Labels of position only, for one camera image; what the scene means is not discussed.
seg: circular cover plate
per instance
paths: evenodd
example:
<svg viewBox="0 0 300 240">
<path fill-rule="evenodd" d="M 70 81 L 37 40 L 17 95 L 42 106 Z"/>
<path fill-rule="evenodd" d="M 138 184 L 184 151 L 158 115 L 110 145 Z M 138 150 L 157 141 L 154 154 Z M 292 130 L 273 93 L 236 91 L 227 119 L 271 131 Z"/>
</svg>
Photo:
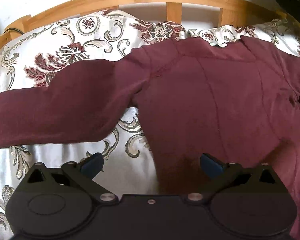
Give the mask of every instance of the circular cover plate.
<svg viewBox="0 0 300 240">
<path fill-rule="evenodd" d="M 289 194 L 242 191 L 229 188 L 212 199 L 211 213 L 224 227 L 245 236 L 272 236 L 293 224 L 297 209 Z"/>
<path fill-rule="evenodd" d="M 14 232 L 53 236 L 84 222 L 92 209 L 89 195 L 68 186 L 57 184 L 55 187 L 50 191 L 53 193 L 14 192 L 7 213 Z"/>
</svg>

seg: pillow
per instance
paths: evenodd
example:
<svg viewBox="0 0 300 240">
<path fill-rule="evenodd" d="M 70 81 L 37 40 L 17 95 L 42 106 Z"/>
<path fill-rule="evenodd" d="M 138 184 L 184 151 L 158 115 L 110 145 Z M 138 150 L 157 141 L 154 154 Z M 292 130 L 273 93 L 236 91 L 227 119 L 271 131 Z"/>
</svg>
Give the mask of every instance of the pillow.
<svg viewBox="0 0 300 240">
<path fill-rule="evenodd" d="M 145 22 L 120 10 L 62 20 L 4 46 L 0 51 L 0 92 L 49 86 L 55 74 L 73 62 L 100 58 L 116 61 L 132 48 L 185 37 L 184 27 L 174 22 Z M 4 214 L 7 201 L 35 162 L 59 167 L 95 152 L 101 152 L 105 160 L 103 171 L 94 178 L 101 186 L 119 197 L 124 193 L 158 193 L 154 161 L 138 121 L 138 109 L 127 108 L 113 132 L 99 142 L 0 149 L 0 240 L 12 236 Z"/>
<path fill-rule="evenodd" d="M 210 42 L 210 45 L 226 46 L 229 42 L 235 42 L 240 36 L 255 37 L 272 42 L 278 49 L 300 57 L 300 32 L 287 19 L 272 20 L 268 23 L 241 27 L 239 29 L 230 25 L 224 25 L 212 29 L 190 29 L 188 33 L 192 37 L 201 37 Z"/>
</svg>

